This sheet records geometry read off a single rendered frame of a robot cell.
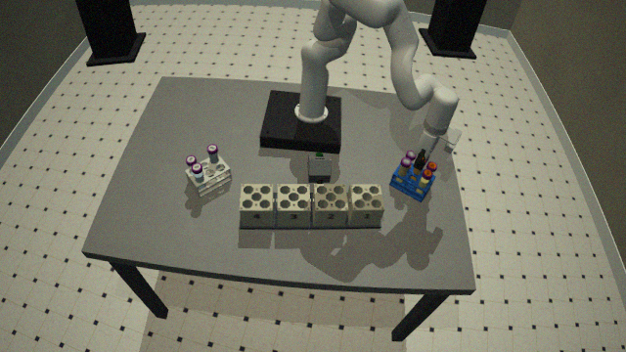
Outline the blue tube rack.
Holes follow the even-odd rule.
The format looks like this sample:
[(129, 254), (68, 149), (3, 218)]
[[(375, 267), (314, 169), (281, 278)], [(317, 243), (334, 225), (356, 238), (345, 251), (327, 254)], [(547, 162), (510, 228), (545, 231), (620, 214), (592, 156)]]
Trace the blue tube rack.
[[(401, 163), (400, 163), (400, 164), (401, 164)], [(400, 164), (399, 164), (399, 166), (400, 166)], [(432, 185), (432, 183), (433, 183), (433, 180), (434, 180), (435, 176), (434, 176), (434, 175), (432, 175), (431, 180), (429, 180), (429, 183), (428, 183), (428, 185), (426, 186), (426, 188), (421, 188), (421, 187), (419, 186), (419, 182), (420, 182), (420, 180), (421, 180), (422, 173), (423, 173), (423, 171), (424, 171), (424, 170), (422, 171), (421, 175), (416, 175), (416, 174), (413, 172), (413, 170), (414, 170), (414, 166), (413, 166), (413, 165), (414, 165), (414, 164), (412, 164), (411, 169), (409, 169), (409, 170), (408, 170), (407, 175), (406, 175), (406, 176), (404, 176), (404, 177), (401, 177), (400, 175), (398, 175), (398, 169), (399, 169), (399, 166), (398, 166), (398, 167), (397, 167), (397, 169), (395, 170), (395, 172), (394, 172), (394, 173), (393, 173), (393, 175), (392, 175), (392, 178), (391, 178), (391, 181), (390, 181), (390, 184), (389, 184), (389, 185), (390, 185), (390, 186), (392, 186), (393, 188), (395, 188), (395, 189), (397, 189), (397, 190), (401, 191), (402, 193), (404, 193), (404, 194), (408, 195), (409, 197), (414, 198), (415, 200), (417, 200), (417, 201), (419, 201), (419, 202), (422, 202), (422, 201), (423, 201), (423, 199), (425, 198), (425, 196), (424, 196), (424, 195), (426, 195), (426, 194), (427, 194), (428, 189), (431, 187), (431, 185)], [(410, 178), (411, 176), (416, 177), (417, 181), (415, 181), (415, 180), (411, 179), (411, 178)], [(401, 180), (403, 180), (403, 183), (400, 183), (400, 182), (396, 181), (396, 180), (395, 180), (395, 178), (396, 178), (396, 177), (398, 177), (398, 178), (400, 178)], [(409, 177), (409, 179), (408, 179), (408, 177)], [(394, 184), (394, 183), (395, 183), (395, 184)], [(396, 185), (396, 184), (397, 184), (397, 185)], [(406, 184), (406, 185), (405, 185), (405, 184)], [(398, 185), (399, 185), (399, 186), (398, 186)], [(412, 186), (411, 186), (411, 185), (412, 185)], [(413, 186), (414, 186), (414, 187), (413, 187)], [(424, 193), (421, 195), (420, 193), (416, 192), (416, 188), (415, 188), (415, 187), (416, 187), (416, 188), (418, 188), (419, 190), (423, 191)], [(406, 189), (406, 190), (405, 190), (405, 189)], [(409, 192), (408, 192), (407, 190), (408, 190)], [(410, 193), (410, 192), (411, 192), (411, 193)]]

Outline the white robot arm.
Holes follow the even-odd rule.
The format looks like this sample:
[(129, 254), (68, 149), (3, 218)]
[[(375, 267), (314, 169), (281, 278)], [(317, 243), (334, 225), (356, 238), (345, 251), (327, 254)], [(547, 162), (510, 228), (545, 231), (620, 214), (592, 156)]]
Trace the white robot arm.
[(408, 110), (419, 110), (430, 102), (424, 128), (447, 141), (444, 151), (451, 154), (462, 135), (461, 130), (449, 127), (459, 98), (431, 74), (424, 73), (414, 80), (412, 62), (419, 37), (403, 0), (321, 1), (313, 26), (316, 38), (301, 49), (302, 77), (300, 101), (294, 109), (296, 117), (308, 123), (327, 118), (326, 65), (347, 52), (357, 21), (371, 28), (383, 28), (391, 47), (391, 80), (401, 104)]

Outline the beige bucket adapter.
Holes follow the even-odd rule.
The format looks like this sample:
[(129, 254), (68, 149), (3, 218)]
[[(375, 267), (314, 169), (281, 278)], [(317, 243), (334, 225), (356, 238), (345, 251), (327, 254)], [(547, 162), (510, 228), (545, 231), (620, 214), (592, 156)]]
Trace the beige bucket adapter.
[(380, 184), (350, 184), (347, 201), (349, 226), (380, 224), (384, 213)]
[(278, 184), (278, 226), (309, 226), (309, 184)]
[(344, 226), (348, 213), (345, 184), (314, 184), (312, 208), (313, 226)]
[(240, 200), (242, 226), (273, 226), (273, 184), (242, 184)]

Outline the cream tube rack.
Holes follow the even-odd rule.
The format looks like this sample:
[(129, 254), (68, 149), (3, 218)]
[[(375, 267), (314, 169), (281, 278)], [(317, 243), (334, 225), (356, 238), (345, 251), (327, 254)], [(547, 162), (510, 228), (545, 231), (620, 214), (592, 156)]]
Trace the cream tube rack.
[[(188, 182), (192, 186), (194, 191), (197, 193), (199, 198), (202, 198), (203, 196), (209, 194), (210, 192), (232, 181), (230, 167), (225, 163), (225, 161), (220, 157), (220, 155), (218, 156), (218, 158), (219, 158), (219, 161), (215, 164), (211, 163), (209, 158), (200, 162), (200, 164), (207, 163), (207, 165), (202, 168), (204, 180), (201, 183), (196, 182), (195, 176), (190, 174), (189, 168), (185, 170)], [(218, 165), (220, 165), (221, 167), (216, 170), (216, 167)], [(206, 184), (206, 187), (199, 190), (199, 187), (202, 186), (203, 184)]]

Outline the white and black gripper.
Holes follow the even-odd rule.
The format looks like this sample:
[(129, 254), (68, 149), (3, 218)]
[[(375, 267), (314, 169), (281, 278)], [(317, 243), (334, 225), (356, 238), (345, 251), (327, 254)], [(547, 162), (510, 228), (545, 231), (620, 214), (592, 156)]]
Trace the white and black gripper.
[[(438, 136), (432, 135), (426, 130), (423, 131), (423, 134), (414, 151), (414, 154), (418, 154), (414, 163), (415, 168), (419, 169), (420, 171), (423, 170), (423, 167), (425, 165), (425, 159), (428, 160), (427, 158), (430, 156), (430, 154), (434, 150), (438, 140), (439, 140)], [(423, 157), (424, 157), (424, 160), (422, 160)]]

